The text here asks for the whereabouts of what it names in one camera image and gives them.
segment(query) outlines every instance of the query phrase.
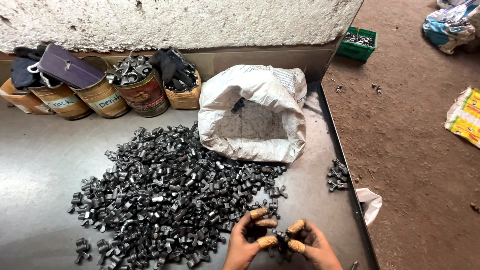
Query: white textured wall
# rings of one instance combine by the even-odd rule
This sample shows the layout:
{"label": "white textured wall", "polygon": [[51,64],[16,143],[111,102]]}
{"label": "white textured wall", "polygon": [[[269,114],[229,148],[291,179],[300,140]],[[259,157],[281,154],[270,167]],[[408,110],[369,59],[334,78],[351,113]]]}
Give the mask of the white textured wall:
{"label": "white textured wall", "polygon": [[323,44],[345,32],[362,1],[4,0],[0,51]]}

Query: human hand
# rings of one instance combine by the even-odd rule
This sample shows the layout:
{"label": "human hand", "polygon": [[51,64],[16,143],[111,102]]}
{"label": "human hand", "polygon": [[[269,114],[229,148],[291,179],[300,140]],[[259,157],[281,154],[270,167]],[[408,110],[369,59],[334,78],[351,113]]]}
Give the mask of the human hand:
{"label": "human hand", "polygon": [[[252,215],[256,218],[259,211],[253,210]],[[262,226],[265,228],[273,228],[277,226],[277,222],[270,219],[257,219],[253,220],[250,212],[247,212],[240,221],[235,224],[230,234],[230,240],[228,241],[227,258],[222,267],[222,270],[246,270],[253,258],[257,253],[265,247],[276,245],[278,240],[275,236],[264,236],[259,238],[253,243],[248,243],[245,238],[247,235],[247,229],[254,226]]]}
{"label": "human hand", "polygon": [[315,270],[342,270],[332,247],[324,233],[307,219],[302,219],[304,227],[297,234],[297,240],[290,240],[288,246],[306,258],[310,266]]}

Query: label reading crack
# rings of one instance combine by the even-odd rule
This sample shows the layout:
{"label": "label reading crack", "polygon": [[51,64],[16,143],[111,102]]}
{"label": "label reading crack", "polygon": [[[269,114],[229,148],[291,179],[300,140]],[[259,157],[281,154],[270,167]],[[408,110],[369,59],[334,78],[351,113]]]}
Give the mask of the label reading crack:
{"label": "label reading crack", "polygon": [[75,96],[75,94],[72,94],[72,95],[69,95],[68,97],[61,98],[58,100],[53,100],[53,101],[42,100],[42,101],[52,109],[62,109],[77,103],[79,99]]}

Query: masking tape on finger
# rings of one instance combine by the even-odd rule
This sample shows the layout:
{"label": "masking tape on finger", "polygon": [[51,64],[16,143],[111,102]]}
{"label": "masking tape on finger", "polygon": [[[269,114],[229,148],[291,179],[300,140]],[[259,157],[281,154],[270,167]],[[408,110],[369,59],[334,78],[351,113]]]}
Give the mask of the masking tape on finger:
{"label": "masking tape on finger", "polygon": [[305,227],[305,222],[303,220],[298,220],[298,221],[295,221],[295,223],[293,223],[291,226],[289,226],[287,228],[287,233],[298,233],[298,231],[300,231],[301,229],[303,229]]}
{"label": "masking tape on finger", "polygon": [[259,217],[263,217],[267,213],[268,213],[268,208],[262,207],[262,208],[258,208],[258,209],[250,211],[250,216],[252,217],[253,220],[255,220]]}
{"label": "masking tape on finger", "polygon": [[302,254],[305,253],[305,244],[300,241],[292,239],[288,242],[288,247],[292,251],[296,251]]}
{"label": "masking tape on finger", "polygon": [[265,219],[265,220],[257,220],[255,221],[255,225],[260,226],[260,227],[277,227],[278,222],[275,220],[270,220],[270,219]]}
{"label": "masking tape on finger", "polygon": [[261,248],[269,247],[278,244],[278,239],[275,235],[260,237],[257,239]]}

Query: green plastic crate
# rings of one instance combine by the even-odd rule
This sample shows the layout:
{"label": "green plastic crate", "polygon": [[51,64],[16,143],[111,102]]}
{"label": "green plastic crate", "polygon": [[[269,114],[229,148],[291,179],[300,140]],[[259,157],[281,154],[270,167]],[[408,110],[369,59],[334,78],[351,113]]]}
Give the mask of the green plastic crate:
{"label": "green plastic crate", "polygon": [[[357,29],[350,26],[348,28],[348,32],[356,34]],[[358,34],[360,36],[371,37],[373,39],[373,47],[342,40],[342,43],[340,43],[340,47],[338,47],[336,54],[365,63],[377,47],[377,33],[374,31],[360,29]]]}

